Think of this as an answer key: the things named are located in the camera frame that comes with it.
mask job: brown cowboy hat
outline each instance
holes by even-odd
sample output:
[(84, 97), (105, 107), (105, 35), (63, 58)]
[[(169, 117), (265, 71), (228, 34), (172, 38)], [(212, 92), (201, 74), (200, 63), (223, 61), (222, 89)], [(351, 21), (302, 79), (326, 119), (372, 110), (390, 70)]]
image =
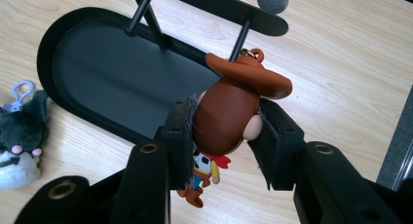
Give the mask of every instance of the brown cowboy hat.
[(274, 99), (291, 94), (291, 81), (279, 73), (267, 70), (261, 62), (264, 54), (259, 49), (242, 53), (235, 62), (228, 61), (214, 54), (206, 54), (206, 64), (221, 76), (243, 83), (261, 95)]

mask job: plush toy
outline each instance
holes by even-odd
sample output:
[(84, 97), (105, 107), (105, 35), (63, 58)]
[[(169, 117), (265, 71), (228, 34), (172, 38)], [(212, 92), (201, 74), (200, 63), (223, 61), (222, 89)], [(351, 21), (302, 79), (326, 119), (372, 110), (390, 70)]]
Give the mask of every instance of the plush toy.
[(236, 150), (244, 139), (253, 140), (261, 132), (260, 95), (279, 99), (292, 91), (290, 80), (265, 69), (263, 59), (259, 49), (241, 50), (235, 62), (206, 55), (206, 64), (222, 78), (200, 95), (194, 115), (192, 137), (197, 149), (193, 181), (185, 190), (177, 191), (193, 206), (204, 205), (199, 196), (202, 187), (210, 184), (211, 176), (214, 184), (219, 183), (218, 168), (227, 168), (231, 162), (225, 155)]
[[(26, 83), (17, 84), (14, 93)], [(37, 164), (48, 132), (48, 98), (45, 91), (36, 91), (25, 104), (17, 97), (0, 107), (0, 189), (19, 188), (40, 176)]]

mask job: rack leg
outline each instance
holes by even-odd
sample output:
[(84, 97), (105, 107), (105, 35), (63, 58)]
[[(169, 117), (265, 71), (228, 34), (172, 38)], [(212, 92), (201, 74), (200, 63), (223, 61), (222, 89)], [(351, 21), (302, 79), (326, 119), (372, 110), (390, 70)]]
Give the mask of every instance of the rack leg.
[(241, 29), (240, 35), (238, 36), (237, 42), (235, 44), (234, 50), (231, 53), (230, 61), (235, 61), (240, 54), (241, 47), (244, 44), (246, 35), (248, 34), (249, 28), (251, 27), (252, 18), (249, 18), (243, 28)]
[(162, 33), (161, 27), (158, 24), (158, 21), (156, 20), (155, 14), (149, 5), (151, 0), (135, 0), (136, 3), (138, 4), (138, 8), (131, 19), (130, 24), (125, 28), (125, 33), (130, 35), (130, 36), (135, 36), (136, 35), (136, 28), (142, 19), (143, 16), (145, 16), (146, 22), (149, 25), (149, 28), (151, 29), (156, 41), (158, 42), (158, 45), (160, 46), (161, 49), (164, 49), (167, 46), (164, 34)]

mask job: light wood surface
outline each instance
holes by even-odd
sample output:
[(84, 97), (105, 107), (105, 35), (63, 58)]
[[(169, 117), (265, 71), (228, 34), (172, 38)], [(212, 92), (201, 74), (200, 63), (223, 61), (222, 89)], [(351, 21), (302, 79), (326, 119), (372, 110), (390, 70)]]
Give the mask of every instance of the light wood surface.
[[(243, 0), (257, 5), (255, 0)], [(36, 72), (37, 48), (63, 14), (94, 6), (131, 17), (133, 0), (0, 0), (0, 104), (13, 84)], [(240, 31), (224, 19), (175, 0), (153, 0), (163, 31), (205, 52), (228, 57)], [(413, 84), (413, 5), (402, 0), (289, 0), (282, 37), (249, 32), (244, 46), (264, 51), (267, 68), (294, 85), (280, 106), (305, 131), (341, 149), (362, 176), (375, 180)], [(82, 175), (91, 184), (122, 169), (132, 144), (62, 110), (52, 101), (41, 178), (0, 191), (0, 223), (47, 182)], [(196, 209), (171, 192), (172, 223), (298, 223), (292, 192), (268, 191), (249, 147), (230, 155), (221, 183), (208, 187)]]

